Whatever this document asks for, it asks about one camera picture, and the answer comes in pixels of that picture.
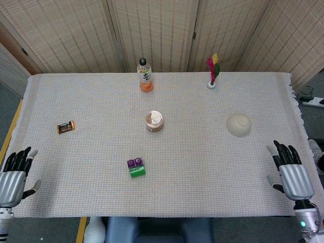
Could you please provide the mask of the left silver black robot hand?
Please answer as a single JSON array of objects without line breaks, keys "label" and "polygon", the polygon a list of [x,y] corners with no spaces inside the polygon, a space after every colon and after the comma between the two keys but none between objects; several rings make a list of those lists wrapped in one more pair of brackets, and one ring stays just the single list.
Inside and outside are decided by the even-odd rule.
[{"label": "left silver black robot hand", "polygon": [[7,158],[1,172],[1,208],[14,208],[39,190],[42,184],[40,179],[31,189],[25,190],[26,180],[37,153],[37,150],[32,151],[29,146]]}]

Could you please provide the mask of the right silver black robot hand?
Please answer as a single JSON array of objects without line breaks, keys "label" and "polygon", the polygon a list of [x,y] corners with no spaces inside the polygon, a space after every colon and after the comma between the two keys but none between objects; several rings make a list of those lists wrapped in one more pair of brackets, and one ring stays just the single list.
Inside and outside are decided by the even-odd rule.
[{"label": "right silver black robot hand", "polygon": [[267,149],[277,168],[281,183],[276,183],[271,175],[267,175],[268,183],[292,201],[310,200],[315,191],[297,150],[292,145],[285,146],[276,140],[273,143],[274,146],[268,145]]}]

